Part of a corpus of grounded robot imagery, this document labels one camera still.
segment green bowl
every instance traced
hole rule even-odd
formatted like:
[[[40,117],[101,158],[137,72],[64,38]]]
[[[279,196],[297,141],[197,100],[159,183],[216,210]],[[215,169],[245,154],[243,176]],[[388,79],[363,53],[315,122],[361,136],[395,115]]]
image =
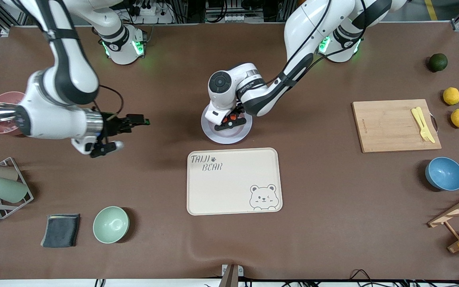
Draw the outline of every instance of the green bowl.
[[[129,216],[117,206],[102,209],[93,221],[93,234],[102,243],[115,243],[129,230]]]

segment green lime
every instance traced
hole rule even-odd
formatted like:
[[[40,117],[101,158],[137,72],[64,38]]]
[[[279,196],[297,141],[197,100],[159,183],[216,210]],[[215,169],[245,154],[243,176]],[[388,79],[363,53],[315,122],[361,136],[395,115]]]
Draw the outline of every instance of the green lime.
[[[447,67],[447,57],[444,54],[435,54],[431,56],[430,61],[428,62],[428,68],[431,71],[442,71]]]

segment robotic arm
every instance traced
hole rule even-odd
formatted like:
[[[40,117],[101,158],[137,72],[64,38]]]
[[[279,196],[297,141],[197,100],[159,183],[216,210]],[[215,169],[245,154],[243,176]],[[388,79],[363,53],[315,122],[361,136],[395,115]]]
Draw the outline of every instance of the robotic arm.
[[[34,12],[26,8],[26,1],[3,1],[29,15]],[[86,20],[95,28],[102,38],[108,57],[113,62],[126,65],[144,57],[146,33],[133,25],[123,24],[118,14],[109,8],[122,0],[63,0],[63,2],[71,14]]]
[[[204,117],[215,125],[215,131],[224,131],[246,124],[246,120],[240,117],[244,112],[252,116],[265,115],[307,73],[315,51],[328,35],[337,33],[344,23],[359,23],[361,29],[358,33],[352,30],[353,38],[344,41],[339,49],[335,44],[331,46],[333,54],[350,51],[351,57],[353,49],[350,47],[357,43],[364,27],[380,21],[392,7],[399,9],[405,2],[307,0],[286,22],[284,42],[288,62],[272,84],[267,86],[252,63],[240,64],[229,71],[217,71],[208,82],[210,104]]]
[[[25,96],[16,109],[15,122],[24,135],[49,140],[71,138],[79,152],[97,157],[123,147],[122,142],[108,142],[107,137],[149,124],[142,115],[117,118],[77,106],[93,102],[99,85],[62,0],[11,1],[37,20],[55,58],[54,66],[29,77]]]

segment pink plate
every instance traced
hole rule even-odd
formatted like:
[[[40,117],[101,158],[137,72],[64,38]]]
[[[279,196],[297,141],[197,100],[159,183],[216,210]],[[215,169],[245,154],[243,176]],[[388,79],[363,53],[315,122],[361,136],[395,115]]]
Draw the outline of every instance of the pink plate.
[[[0,94],[0,103],[9,103],[18,105],[24,98],[24,93],[21,92],[6,92]],[[14,120],[7,120],[6,122],[0,122],[0,134],[7,134],[10,136],[16,136],[22,134]]]

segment power strip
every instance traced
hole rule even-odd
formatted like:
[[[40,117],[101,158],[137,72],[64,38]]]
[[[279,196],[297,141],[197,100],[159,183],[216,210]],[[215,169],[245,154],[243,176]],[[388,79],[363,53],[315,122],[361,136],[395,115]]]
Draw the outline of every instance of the power strip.
[[[150,9],[141,8],[141,12],[139,13],[139,15],[141,15],[141,16],[155,16],[155,14],[157,14],[156,3],[152,3]]]
[[[244,14],[226,14],[224,16],[224,22],[226,23],[244,23],[245,15]]]

